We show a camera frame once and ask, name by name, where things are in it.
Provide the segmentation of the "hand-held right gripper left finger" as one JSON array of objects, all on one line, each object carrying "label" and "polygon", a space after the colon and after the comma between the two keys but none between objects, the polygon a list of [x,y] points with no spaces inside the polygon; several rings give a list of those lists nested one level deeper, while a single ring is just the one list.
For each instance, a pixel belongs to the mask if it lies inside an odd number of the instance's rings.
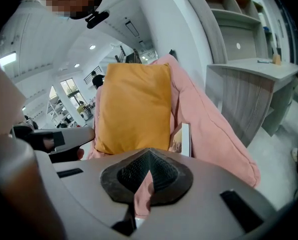
[{"label": "hand-held right gripper left finger", "polygon": [[143,149],[91,160],[52,164],[48,155],[37,151],[36,157],[46,193],[61,220],[66,240],[150,240],[152,219],[130,236],[112,228],[122,221],[128,204],[114,202],[101,185],[102,171]]}]

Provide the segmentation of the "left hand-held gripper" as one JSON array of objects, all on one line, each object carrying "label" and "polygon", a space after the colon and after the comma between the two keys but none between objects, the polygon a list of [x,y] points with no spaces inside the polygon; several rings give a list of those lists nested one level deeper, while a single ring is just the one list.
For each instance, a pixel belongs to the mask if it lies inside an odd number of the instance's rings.
[{"label": "left hand-held gripper", "polygon": [[17,125],[14,134],[34,150],[48,154],[52,163],[79,160],[80,147],[95,138],[95,132],[90,127],[32,129],[28,125]]}]

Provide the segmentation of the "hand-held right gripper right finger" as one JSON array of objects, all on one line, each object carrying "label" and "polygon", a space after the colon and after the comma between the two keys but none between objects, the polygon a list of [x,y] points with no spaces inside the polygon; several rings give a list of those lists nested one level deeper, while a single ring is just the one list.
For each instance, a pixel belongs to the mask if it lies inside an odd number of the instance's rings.
[{"label": "hand-held right gripper right finger", "polygon": [[144,149],[135,161],[151,172],[151,212],[137,240],[261,240],[275,209],[227,170],[163,150]]}]

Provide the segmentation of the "person's left hand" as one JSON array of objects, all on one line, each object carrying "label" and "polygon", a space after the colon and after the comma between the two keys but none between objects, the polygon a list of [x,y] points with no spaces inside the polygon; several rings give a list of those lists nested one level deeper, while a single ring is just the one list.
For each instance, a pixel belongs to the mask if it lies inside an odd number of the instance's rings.
[{"label": "person's left hand", "polygon": [[[52,151],[55,148],[54,140],[53,139],[48,139],[48,138],[43,138],[43,143],[47,151]],[[77,150],[77,158],[81,160],[84,156],[84,150],[83,149],[78,149]]]}]

